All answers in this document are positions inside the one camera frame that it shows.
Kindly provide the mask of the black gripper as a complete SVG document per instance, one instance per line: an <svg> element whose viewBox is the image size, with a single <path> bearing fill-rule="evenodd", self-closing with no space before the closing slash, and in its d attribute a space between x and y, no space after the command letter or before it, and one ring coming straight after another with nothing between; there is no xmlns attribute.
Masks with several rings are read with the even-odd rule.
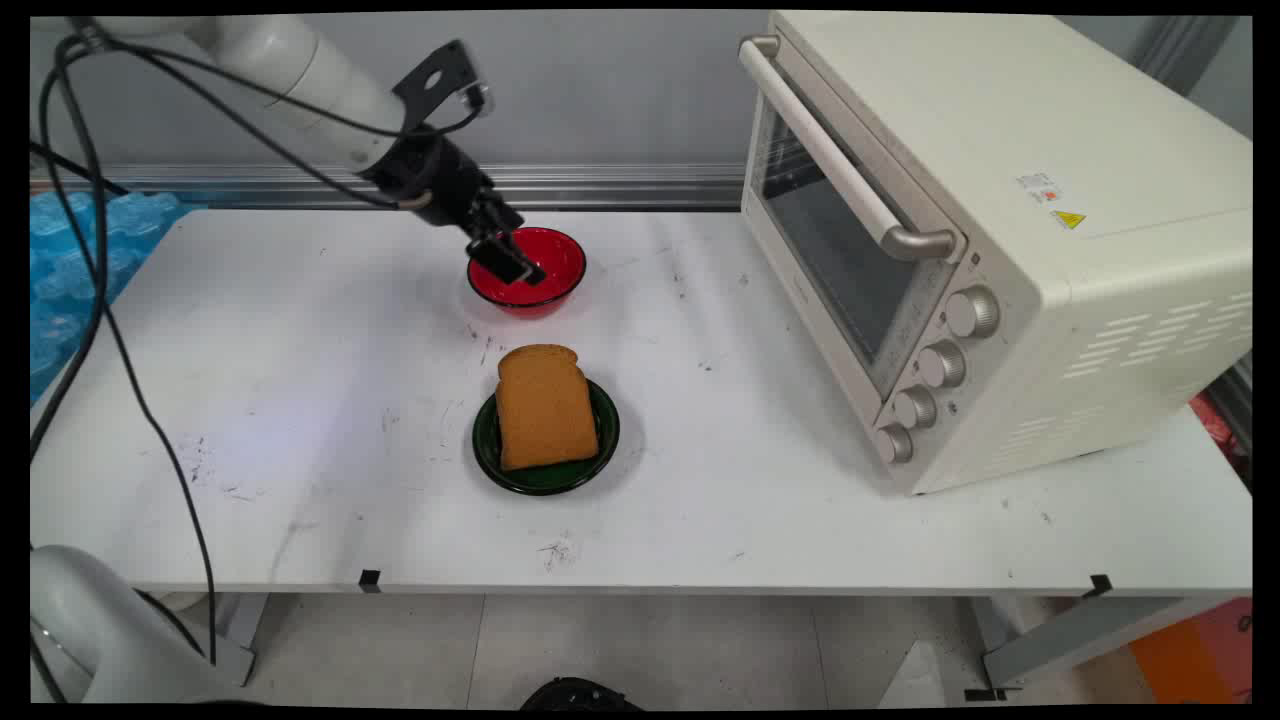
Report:
<svg viewBox="0 0 1280 720"><path fill-rule="evenodd" d="M539 286L545 272L527 255L516 234L522 217L497 192L493 179L447 135L416 128L390 142L362 170L388 199L412 204L411 211L431 225L456 225L472 238L471 260L504 284Z"/></svg>

